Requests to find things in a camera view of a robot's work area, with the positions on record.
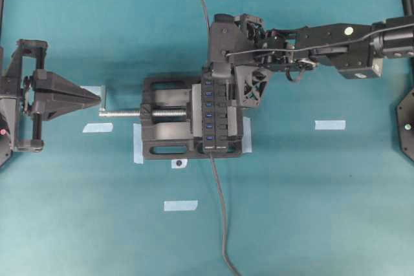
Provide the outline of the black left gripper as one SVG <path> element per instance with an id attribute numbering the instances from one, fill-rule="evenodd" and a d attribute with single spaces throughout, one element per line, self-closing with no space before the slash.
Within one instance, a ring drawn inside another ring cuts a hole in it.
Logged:
<path id="1" fill-rule="evenodd" d="M 49 121 L 74 111 L 100 104 L 100 97 L 81 88 L 62 76 L 44 70 L 48 45 L 45 41 L 20 39 L 7 70 L 1 75 L 1 137 L 8 140 L 14 152 L 40 152 L 43 150 L 41 121 Z M 33 76 L 22 78 L 23 58 L 36 60 Z M 29 104 L 29 90 L 74 96 L 75 98 L 46 98 Z M 20 117 L 32 118 L 32 139 L 19 138 Z"/>

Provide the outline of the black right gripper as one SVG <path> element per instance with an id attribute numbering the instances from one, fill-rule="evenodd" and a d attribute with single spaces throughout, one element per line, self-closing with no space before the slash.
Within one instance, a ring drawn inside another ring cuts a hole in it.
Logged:
<path id="1" fill-rule="evenodd" d="M 261 18 L 242 14 L 215 14 L 208 38 L 208 64 L 215 79 L 230 79 L 232 66 L 226 57 L 235 50 L 239 30 L 250 46 L 245 54 L 234 56 L 236 101 L 243 108 L 258 107 L 272 72 L 300 74 L 313 70 L 318 63 L 309 53 L 295 53 L 299 32 L 303 28 L 266 30 Z"/>

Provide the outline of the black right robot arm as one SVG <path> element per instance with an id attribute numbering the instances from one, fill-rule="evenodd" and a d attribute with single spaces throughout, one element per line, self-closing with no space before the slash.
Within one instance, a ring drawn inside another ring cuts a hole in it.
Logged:
<path id="1" fill-rule="evenodd" d="M 413 16 L 360 25 L 266 29 L 260 17 L 217 14 L 210 25 L 202 91 L 208 105 L 257 107 L 276 72 L 297 83 L 319 65 L 346 79 L 379 78 L 383 59 L 413 57 Z"/>

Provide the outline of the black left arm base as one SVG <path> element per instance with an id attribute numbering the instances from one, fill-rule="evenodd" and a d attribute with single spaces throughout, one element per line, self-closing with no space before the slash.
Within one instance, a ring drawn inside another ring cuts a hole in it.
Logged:
<path id="1" fill-rule="evenodd" d="M 1 167 L 11 159 L 16 138 L 16 118 L 14 114 L 1 107 Z"/>

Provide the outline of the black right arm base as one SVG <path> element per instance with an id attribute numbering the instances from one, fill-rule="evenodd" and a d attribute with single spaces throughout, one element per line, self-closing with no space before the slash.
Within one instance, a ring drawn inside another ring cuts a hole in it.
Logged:
<path id="1" fill-rule="evenodd" d="M 413 89 L 411 89 L 396 108 L 400 149 L 411 161 L 414 160 L 413 101 Z"/>

